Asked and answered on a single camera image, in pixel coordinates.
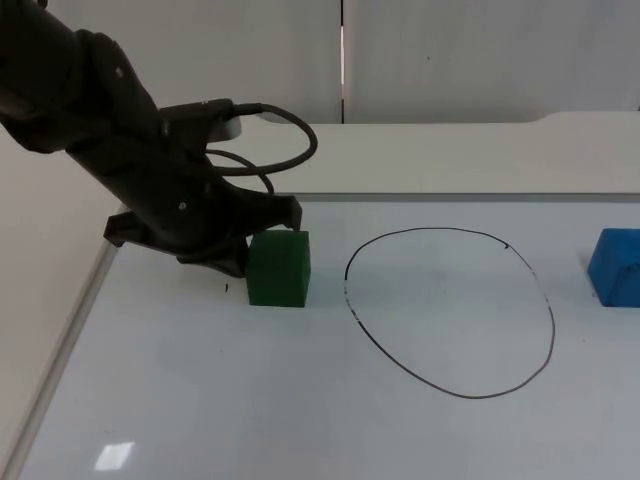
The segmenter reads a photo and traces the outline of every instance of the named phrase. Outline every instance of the black wire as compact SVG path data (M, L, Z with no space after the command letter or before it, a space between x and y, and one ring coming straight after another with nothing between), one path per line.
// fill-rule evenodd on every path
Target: black wire
M241 165L244 165L247 168L256 168L256 166L253 163L251 163L249 160L232 152L225 152L224 150L205 150L205 152L208 153L209 155L218 155L220 157L228 158L230 160L240 163ZM263 173L260 173L257 176L260 178L260 180L262 180L262 183L266 187L267 192L273 195L275 193L275 190L273 188L273 183L271 183L271 180L269 180L269 177L267 177Z
M369 330L367 329L365 324L358 317L358 314L356 313L355 309L351 305L351 301L349 299L349 288L348 288L348 286L349 286L348 285L348 283L349 283L349 270L351 269L351 265L353 264L353 261L357 257L358 253L360 253L368 245L371 245L372 243L374 243L374 242L376 242L376 241L378 241L378 240L380 240L382 238L390 237L392 235L397 235L397 234L400 234L400 233L417 232L417 231L421 231L421 230L449 230L449 231L454 231L454 232L472 233L474 235L480 235L482 237L487 237L487 238L491 238L493 240L496 240L497 242L500 242L501 244L503 244L505 249L510 249L513 253L515 253L518 256L518 258L520 260L522 260L522 263L524 263L527 266L527 268L531 272L531 275L533 275L533 278L535 279L535 281L536 281L536 283L538 285L538 289L540 290L540 293L542 294L542 297L544 298L544 300L545 300L545 302L547 304L547 309L549 311L549 318L551 319L551 340L549 341L549 349L547 351L547 356L545 357L544 361L542 362L542 365L540 365L540 367L537 370L535 370L531 375L529 375L520 384L516 385L515 387L509 388L507 390L503 390L503 391L496 392L496 393L490 393L490 394L487 394L487 395L468 395L468 394L464 394L464 393L454 392L454 391L449 390L447 388L441 387L440 385L437 385L437 384L431 382L430 380L424 378L423 376L419 375L418 373L414 372L409 367L405 366L402 362L400 362L400 360L398 360L396 357L394 357L391 353L389 353L380 344L380 342L378 342L375 339L373 334L371 334L371 332L369 332ZM361 245L355 251L355 253L351 256L351 258L349 259L349 263L347 263L347 268L344 271L344 298L345 298L345 301L347 303L347 307L349 308L349 311L351 312L351 315L353 315L353 318L358 323L358 326L362 329L362 331L367 336L367 338L378 348L378 350L380 350L389 360L391 360L393 363L395 363L398 367L400 367L402 370L404 370L406 373L411 375L416 380L419 380L420 382L422 382L422 383L424 383L426 385L429 385L430 387L435 388L436 390L439 390L439 391L441 391L443 393L446 393L447 395L451 395L452 397L464 398L464 399L468 399L468 400L484 400L484 399L487 399L487 398L496 398L496 397L501 397L503 395L507 395L509 393L513 393L516 390L520 390L522 387L528 385L534 378L536 378L538 376L538 374L540 372L542 372L547 367L547 365L549 365L549 362L551 361L551 356L553 355L553 349L554 349L555 340L556 340L556 320L555 320L555 316L553 314L553 309L551 308L551 302L549 301L549 297L547 296L545 291L542 289L542 284L540 283L540 279L538 278L538 275L536 274L536 272L533 269L533 267L531 265L529 265L529 262L527 262L525 260L525 258L522 255L520 255L520 253L515 248L513 248L511 245L509 245L507 242L505 242L501 238L498 238L498 237L496 237L494 235L491 235L489 233L479 232L479 231L475 231L475 230L468 230L468 229L465 229L465 228L455 228L455 227L416 227L416 228L407 228L405 230L398 230L398 231L395 231L395 232L390 232L390 233L385 233L384 235L380 235L380 236L374 238L373 240L369 240L368 242L366 242L363 245Z
M248 103L241 104L236 106L236 113L239 116L245 115L255 115L257 113L273 113L274 115L279 116L280 118L284 118L288 122L292 123L296 127L300 128L307 137L309 138L309 147L296 157L291 160L286 160L284 162L274 163L271 165L265 166L252 166L246 168L238 168L238 167L212 167L213 171L223 177L252 177L252 176L260 176L260 175L271 175L273 173L283 172L285 170L289 170L290 168L297 167L298 165L309 160L316 150L318 150L318 137L316 136L313 129L309 126L307 122L302 120L300 117L294 115L291 112L283 110L280 107L276 107L274 105L269 105L265 103ZM222 155L221 150L214 150L215 155Z

